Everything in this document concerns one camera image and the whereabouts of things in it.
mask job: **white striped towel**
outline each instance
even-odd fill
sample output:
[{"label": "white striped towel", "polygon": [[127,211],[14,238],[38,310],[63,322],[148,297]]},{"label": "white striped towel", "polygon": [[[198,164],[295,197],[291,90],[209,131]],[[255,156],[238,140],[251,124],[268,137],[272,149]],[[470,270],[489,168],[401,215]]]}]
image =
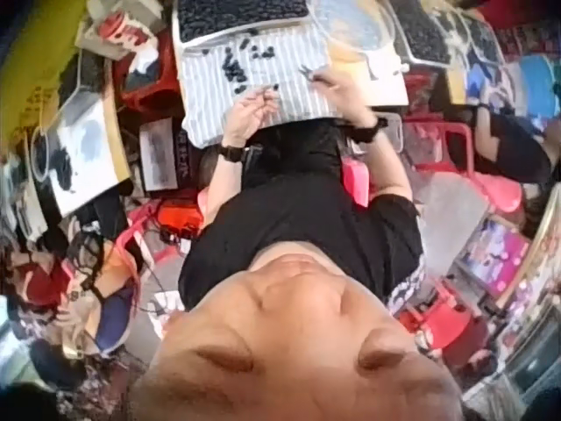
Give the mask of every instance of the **white striped towel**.
[{"label": "white striped towel", "polygon": [[[239,46],[248,37],[250,44],[240,51]],[[253,59],[252,46],[257,46],[260,53],[272,46],[275,57]],[[183,52],[179,77],[187,98],[182,126],[196,147],[220,141],[227,112],[238,96],[234,89],[240,83],[228,82],[222,69],[227,47],[234,54],[232,61],[238,60],[245,71],[247,91],[279,84],[280,112],[266,122],[266,127],[337,115],[298,71],[301,65],[317,69],[329,64],[326,41],[314,25],[267,30],[255,37],[240,33],[220,46],[209,47],[207,55],[201,50]]]}]

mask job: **person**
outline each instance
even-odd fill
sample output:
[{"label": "person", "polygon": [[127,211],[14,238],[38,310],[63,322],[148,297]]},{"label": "person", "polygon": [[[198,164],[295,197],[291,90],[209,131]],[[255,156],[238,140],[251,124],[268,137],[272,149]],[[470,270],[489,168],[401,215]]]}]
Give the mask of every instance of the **person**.
[{"label": "person", "polygon": [[[543,132],[527,118],[491,112],[493,98],[500,91],[484,83],[475,111],[451,110],[445,118],[468,124],[473,129],[474,168],[483,174],[502,175],[520,183],[544,184],[559,162],[561,118],[553,118]],[[465,139],[459,134],[447,136],[451,159],[465,170]]]},{"label": "person", "polygon": [[239,99],[181,270],[188,312],[131,391],[134,419],[462,419],[450,374],[384,305],[422,253],[404,168],[347,75],[318,71],[313,88],[366,142],[375,198],[344,191],[335,136],[295,130],[281,172],[242,189],[239,148],[278,97]]}]

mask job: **poster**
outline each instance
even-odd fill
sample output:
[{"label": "poster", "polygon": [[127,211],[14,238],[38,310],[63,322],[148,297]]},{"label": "poster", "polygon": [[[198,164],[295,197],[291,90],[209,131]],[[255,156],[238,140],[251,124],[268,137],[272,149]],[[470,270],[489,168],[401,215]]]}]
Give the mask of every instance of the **poster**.
[{"label": "poster", "polygon": [[500,220],[486,218],[460,254],[460,266],[498,298],[514,280],[529,241]]}]

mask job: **wristwatch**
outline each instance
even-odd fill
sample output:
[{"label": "wristwatch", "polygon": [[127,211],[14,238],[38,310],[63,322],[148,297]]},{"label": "wristwatch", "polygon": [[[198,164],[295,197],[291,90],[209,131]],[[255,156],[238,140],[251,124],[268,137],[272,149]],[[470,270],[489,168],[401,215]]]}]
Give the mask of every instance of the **wristwatch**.
[{"label": "wristwatch", "polygon": [[242,162],[247,155],[247,151],[244,147],[234,147],[234,146],[222,146],[218,147],[218,153],[220,153],[225,160],[228,162]]},{"label": "wristwatch", "polygon": [[347,136],[349,136],[356,143],[372,143],[374,137],[381,129],[388,126],[387,118],[378,117],[378,122],[374,127],[369,128],[356,128],[353,125],[344,126]]}]

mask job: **hand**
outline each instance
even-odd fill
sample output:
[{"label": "hand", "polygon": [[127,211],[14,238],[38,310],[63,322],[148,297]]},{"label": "hand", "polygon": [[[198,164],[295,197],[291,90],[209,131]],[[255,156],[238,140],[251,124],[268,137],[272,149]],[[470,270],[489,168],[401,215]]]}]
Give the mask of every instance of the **hand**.
[{"label": "hand", "polygon": [[270,115],[278,111],[278,94],[271,88],[258,89],[239,99],[226,118],[224,146],[245,147]]},{"label": "hand", "polygon": [[331,68],[317,71],[312,86],[356,127],[370,128],[378,122],[363,101],[359,87],[347,74]]}]

